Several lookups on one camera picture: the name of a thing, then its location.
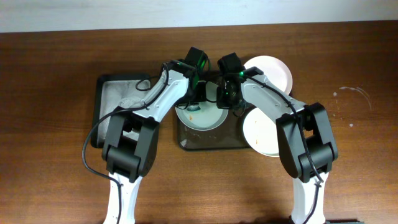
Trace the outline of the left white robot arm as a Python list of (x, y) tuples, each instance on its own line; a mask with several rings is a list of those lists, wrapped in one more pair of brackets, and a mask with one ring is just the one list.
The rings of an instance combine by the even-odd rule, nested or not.
[(174, 106), (196, 101), (207, 63), (207, 54), (191, 47), (184, 59), (162, 64), (159, 81), (137, 106), (112, 112), (102, 152), (111, 182), (105, 223), (135, 222), (139, 186), (156, 157), (160, 122)]

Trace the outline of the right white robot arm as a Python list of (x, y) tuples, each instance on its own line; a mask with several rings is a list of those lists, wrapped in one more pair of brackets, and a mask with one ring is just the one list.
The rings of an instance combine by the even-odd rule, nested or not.
[(279, 159), (294, 183), (289, 222), (326, 223), (324, 188), (338, 148), (325, 107), (292, 98), (260, 68), (246, 68), (235, 53), (221, 57), (217, 64), (221, 72), (217, 107), (236, 109), (249, 103), (276, 125)]

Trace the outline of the cream white plate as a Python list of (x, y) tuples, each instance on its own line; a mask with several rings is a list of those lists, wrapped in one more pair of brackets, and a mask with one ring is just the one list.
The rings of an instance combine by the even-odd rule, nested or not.
[(243, 121), (246, 142), (256, 152), (269, 157), (279, 157), (275, 123), (259, 108), (254, 108)]

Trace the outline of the green yellow sponge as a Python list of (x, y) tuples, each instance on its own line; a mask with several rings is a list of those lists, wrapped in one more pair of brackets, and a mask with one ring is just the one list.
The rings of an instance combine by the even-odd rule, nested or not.
[(190, 111), (190, 112), (199, 111), (199, 110), (201, 110), (199, 105), (190, 105), (187, 108), (187, 111)]

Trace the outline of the light blue plate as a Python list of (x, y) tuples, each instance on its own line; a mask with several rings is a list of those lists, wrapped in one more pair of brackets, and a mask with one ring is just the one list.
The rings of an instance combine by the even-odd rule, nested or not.
[(213, 82), (206, 83), (206, 101), (197, 105), (201, 110), (190, 112), (187, 109), (176, 108), (177, 117), (188, 128), (197, 131), (208, 131), (220, 126), (228, 116), (228, 110), (219, 109), (213, 101), (216, 100), (218, 85)]

